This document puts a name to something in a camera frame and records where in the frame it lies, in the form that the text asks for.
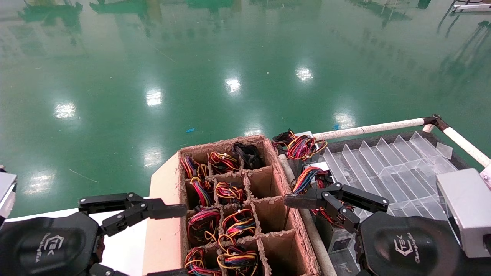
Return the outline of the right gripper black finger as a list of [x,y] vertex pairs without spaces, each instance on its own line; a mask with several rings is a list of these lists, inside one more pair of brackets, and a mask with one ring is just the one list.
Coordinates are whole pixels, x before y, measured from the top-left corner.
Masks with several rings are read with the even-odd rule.
[[359,232],[361,219],[345,204],[377,213],[387,212],[390,203],[385,197],[341,183],[334,183],[324,189],[312,188],[305,194],[287,194],[283,202],[285,206],[295,209],[320,210],[323,208],[327,215],[339,220],[342,227],[349,233]]

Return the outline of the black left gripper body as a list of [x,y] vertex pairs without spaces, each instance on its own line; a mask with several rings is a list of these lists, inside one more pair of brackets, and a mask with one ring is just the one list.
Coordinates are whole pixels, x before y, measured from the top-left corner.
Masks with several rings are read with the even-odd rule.
[[105,248],[98,222],[81,212],[7,222],[0,242],[2,276],[87,276]]

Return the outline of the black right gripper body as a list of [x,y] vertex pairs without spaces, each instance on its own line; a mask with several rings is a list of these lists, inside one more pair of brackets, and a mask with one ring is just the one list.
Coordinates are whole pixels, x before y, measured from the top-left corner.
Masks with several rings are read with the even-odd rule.
[[357,235],[357,262],[371,276],[455,276],[463,251],[447,221],[377,212]]

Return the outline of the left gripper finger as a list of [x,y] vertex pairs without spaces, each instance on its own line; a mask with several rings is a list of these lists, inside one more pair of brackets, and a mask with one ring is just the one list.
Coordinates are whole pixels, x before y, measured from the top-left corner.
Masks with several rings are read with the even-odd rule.
[[[104,266],[100,263],[96,263],[91,266],[89,270],[90,276],[128,276],[121,271],[116,271],[112,268]],[[149,274],[145,274],[145,276],[187,276],[188,271],[186,269],[173,269],[167,271],[158,271]]]
[[100,233],[111,237],[146,219],[182,218],[187,209],[184,204],[167,205],[163,199],[144,199],[135,193],[120,193],[80,199],[79,211],[86,215],[118,211],[100,225]]

